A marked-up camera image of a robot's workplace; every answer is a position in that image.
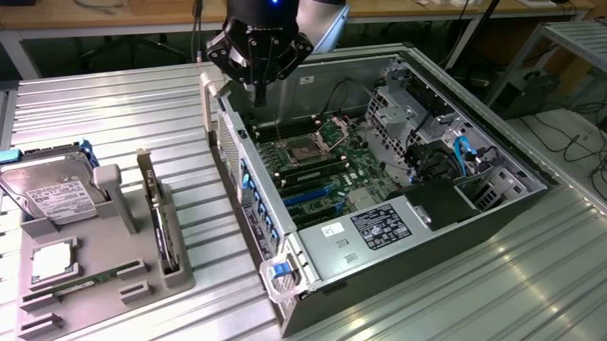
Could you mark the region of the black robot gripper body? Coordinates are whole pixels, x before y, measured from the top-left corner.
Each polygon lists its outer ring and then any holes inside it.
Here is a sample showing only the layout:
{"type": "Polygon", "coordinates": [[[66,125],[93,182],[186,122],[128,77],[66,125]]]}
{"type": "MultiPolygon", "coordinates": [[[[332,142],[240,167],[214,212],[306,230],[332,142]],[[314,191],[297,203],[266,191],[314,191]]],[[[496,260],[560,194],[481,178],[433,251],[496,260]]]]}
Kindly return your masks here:
{"type": "Polygon", "coordinates": [[[298,34],[296,23],[298,1],[233,0],[226,1],[224,35],[233,46],[257,44],[269,40],[288,44],[298,34]]]}

